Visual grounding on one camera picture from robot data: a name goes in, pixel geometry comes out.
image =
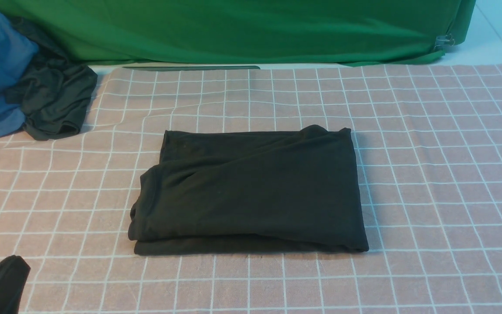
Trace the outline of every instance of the black fabric corner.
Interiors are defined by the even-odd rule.
[[[17,314],[30,266],[20,256],[0,262],[0,314]]]

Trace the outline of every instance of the grid pattern cloth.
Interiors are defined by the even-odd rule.
[[[353,130],[370,252],[133,255],[164,130],[312,124]],[[502,314],[502,65],[117,69],[83,131],[0,139],[0,260],[32,266],[24,313]]]

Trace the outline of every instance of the crumpled black fabric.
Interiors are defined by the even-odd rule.
[[[139,255],[369,250],[350,129],[166,131],[131,219]]]
[[[16,314],[30,266],[20,256],[12,255],[0,262],[0,314]]]
[[[20,103],[26,116],[24,130],[36,140],[62,139],[80,133],[98,75],[87,65],[74,64],[36,24],[8,17],[13,28],[36,42],[34,55],[5,100]]]

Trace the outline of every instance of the green fabric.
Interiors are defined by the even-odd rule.
[[[74,60],[110,64],[431,62],[474,0],[0,0]]]

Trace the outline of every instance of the fabric fold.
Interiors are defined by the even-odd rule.
[[[166,131],[131,210],[135,253],[367,251],[350,134]]]

